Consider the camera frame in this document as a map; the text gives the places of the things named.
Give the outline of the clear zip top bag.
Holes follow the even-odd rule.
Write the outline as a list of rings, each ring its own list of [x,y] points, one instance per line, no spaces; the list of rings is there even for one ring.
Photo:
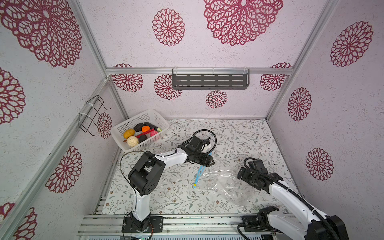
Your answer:
[[[223,157],[213,154],[215,164],[211,167],[199,166],[194,176],[193,188],[208,191],[225,202],[244,210],[258,209],[274,203],[274,198],[258,191],[237,178],[244,166],[245,155],[236,154]]]

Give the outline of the pink red toy ball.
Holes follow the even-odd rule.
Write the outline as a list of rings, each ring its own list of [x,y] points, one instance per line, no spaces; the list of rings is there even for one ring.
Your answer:
[[[158,131],[153,130],[150,132],[150,136],[153,137],[153,136],[157,135],[158,133],[159,133]]]

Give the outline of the orange toy fruit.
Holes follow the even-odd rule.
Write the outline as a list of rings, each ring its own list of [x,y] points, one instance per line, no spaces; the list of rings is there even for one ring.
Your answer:
[[[142,127],[142,132],[143,132],[143,133],[146,133],[146,132],[148,132],[150,129],[151,129],[151,127],[149,127],[149,126],[143,126],[143,127]]]

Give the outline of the white perforated plastic basket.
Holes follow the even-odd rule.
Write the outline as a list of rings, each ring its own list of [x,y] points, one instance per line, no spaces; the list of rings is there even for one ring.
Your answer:
[[[126,142],[124,142],[124,132],[128,129],[133,129],[137,124],[144,122],[149,122],[150,124],[160,128],[162,131],[136,145],[135,147],[130,147]],[[111,136],[114,138],[115,142],[123,152],[141,151],[149,147],[154,142],[163,138],[169,129],[170,124],[167,120],[165,120],[157,111],[148,109],[114,126],[111,129]]]

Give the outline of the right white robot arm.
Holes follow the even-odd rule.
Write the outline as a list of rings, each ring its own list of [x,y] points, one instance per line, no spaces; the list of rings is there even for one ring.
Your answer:
[[[272,195],[294,216],[287,217],[279,208],[269,206],[255,216],[244,216],[237,226],[238,233],[247,239],[245,232],[260,232],[264,240],[273,234],[284,234],[292,240],[347,240],[345,223],[336,215],[320,211],[293,191],[277,173],[269,173],[260,159],[246,158],[237,178],[251,187]]]

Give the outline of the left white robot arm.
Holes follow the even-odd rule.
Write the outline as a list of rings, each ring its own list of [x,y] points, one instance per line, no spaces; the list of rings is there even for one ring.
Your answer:
[[[164,170],[185,163],[210,167],[215,164],[211,152],[216,137],[201,139],[192,136],[174,150],[164,154],[146,151],[128,174],[128,182],[134,190],[133,218],[143,222],[150,216],[150,194],[156,189]]]

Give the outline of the dark eggplant toy green tip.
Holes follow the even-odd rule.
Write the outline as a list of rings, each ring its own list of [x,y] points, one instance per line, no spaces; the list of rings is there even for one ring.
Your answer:
[[[155,126],[155,125],[153,125],[153,124],[151,124],[151,123],[149,123],[149,122],[144,122],[144,126],[148,126],[148,127],[150,127],[150,129],[154,129],[154,130],[156,130],[156,131],[158,131],[158,132],[161,132],[161,131],[162,131],[161,128],[159,128],[159,127],[157,127],[157,126]]]

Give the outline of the red toy chili pepper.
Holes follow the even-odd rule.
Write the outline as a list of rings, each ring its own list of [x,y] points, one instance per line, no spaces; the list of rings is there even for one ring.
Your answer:
[[[148,138],[150,138],[151,136],[150,136],[150,132],[151,131],[153,131],[154,129],[150,129],[148,132],[146,132],[146,133],[141,133],[141,134],[139,134],[139,135],[137,135],[136,137],[138,138],[139,136],[141,136],[141,135],[146,135]]]

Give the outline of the dark oval toy avocado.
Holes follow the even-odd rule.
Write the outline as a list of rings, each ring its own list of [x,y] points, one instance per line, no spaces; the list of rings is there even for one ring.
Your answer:
[[[148,139],[148,137],[146,135],[141,135],[141,136],[138,137],[139,143],[142,143],[142,142],[144,142],[147,139]]]

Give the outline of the black textured toy ball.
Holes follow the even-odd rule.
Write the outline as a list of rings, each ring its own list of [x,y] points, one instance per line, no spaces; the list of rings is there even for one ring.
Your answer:
[[[134,129],[135,132],[141,132],[143,127],[144,127],[144,124],[143,123],[139,123],[136,126],[134,126],[133,129]]]

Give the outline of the yellow toy potato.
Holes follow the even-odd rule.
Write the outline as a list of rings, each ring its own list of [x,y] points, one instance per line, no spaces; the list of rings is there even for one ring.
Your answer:
[[[135,131],[134,129],[128,129],[128,130],[126,130],[126,131],[123,133],[123,137],[124,137],[124,139],[128,139],[128,138],[134,136],[135,133],[136,133],[136,131]]]

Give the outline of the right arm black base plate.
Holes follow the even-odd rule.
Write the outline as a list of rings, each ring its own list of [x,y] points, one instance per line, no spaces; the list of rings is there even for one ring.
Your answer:
[[[269,206],[260,209],[255,215],[242,216],[243,224],[246,226],[245,231],[275,231],[268,220],[268,215],[273,212],[279,211],[279,208],[275,206]]]

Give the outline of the grey slotted wall shelf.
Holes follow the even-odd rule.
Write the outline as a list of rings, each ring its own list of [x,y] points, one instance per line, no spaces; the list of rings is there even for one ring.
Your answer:
[[[172,69],[171,83],[174,90],[246,90],[250,74],[179,74]]]

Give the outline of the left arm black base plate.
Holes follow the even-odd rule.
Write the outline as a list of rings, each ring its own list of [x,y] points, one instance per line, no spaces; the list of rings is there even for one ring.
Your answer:
[[[163,231],[164,217],[148,216],[143,221],[137,220],[132,213],[124,217],[122,233],[161,233]]]

